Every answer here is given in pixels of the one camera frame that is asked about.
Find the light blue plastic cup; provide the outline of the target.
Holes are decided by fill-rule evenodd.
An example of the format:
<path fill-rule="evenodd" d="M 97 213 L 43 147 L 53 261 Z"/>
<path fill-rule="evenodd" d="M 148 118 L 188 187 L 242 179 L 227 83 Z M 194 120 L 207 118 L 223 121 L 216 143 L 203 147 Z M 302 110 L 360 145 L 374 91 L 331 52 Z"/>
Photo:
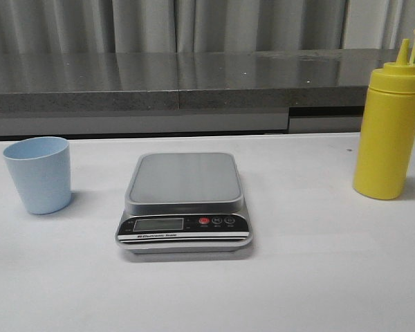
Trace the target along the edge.
<path fill-rule="evenodd" d="M 8 171 L 25 209 L 50 214 L 71 201 L 70 145 L 47 136 L 16 142 L 3 151 Z"/>

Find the yellow squeeze bottle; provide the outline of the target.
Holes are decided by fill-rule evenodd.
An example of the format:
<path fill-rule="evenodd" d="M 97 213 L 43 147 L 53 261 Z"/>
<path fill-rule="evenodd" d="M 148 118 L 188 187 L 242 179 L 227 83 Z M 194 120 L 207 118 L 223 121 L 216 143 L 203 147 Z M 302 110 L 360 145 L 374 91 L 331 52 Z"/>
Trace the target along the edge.
<path fill-rule="evenodd" d="M 414 39 L 397 58 L 371 72 L 360 130 L 353 188 L 380 200 L 403 191 L 415 139 Z"/>

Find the silver digital kitchen scale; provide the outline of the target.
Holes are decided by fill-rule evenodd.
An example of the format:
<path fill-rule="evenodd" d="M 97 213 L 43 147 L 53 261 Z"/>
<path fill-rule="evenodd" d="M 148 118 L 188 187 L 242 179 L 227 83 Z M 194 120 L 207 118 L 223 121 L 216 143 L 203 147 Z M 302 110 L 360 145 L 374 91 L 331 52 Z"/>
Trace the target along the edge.
<path fill-rule="evenodd" d="M 249 246 L 253 231 L 234 156 L 141 156 L 115 239 L 135 254 L 233 252 Z"/>

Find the grey stone counter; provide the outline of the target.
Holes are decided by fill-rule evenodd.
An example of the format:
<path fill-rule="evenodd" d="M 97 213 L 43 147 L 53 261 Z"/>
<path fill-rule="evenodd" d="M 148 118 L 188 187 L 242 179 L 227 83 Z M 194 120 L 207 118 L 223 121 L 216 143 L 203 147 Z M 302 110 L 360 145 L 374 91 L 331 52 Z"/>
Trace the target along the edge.
<path fill-rule="evenodd" d="M 396 50 L 0 55 L 0 140 L 352 132 Z"/>

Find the grey curtain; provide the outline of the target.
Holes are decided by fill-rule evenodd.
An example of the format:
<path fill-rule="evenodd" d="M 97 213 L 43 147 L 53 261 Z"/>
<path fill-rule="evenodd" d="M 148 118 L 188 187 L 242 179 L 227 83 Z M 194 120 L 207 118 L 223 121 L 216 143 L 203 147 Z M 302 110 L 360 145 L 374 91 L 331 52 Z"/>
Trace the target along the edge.
<path fill-rule="evenodd" d="M 0 53 L 392 49 L 415 1 L 0 1 Z"/>

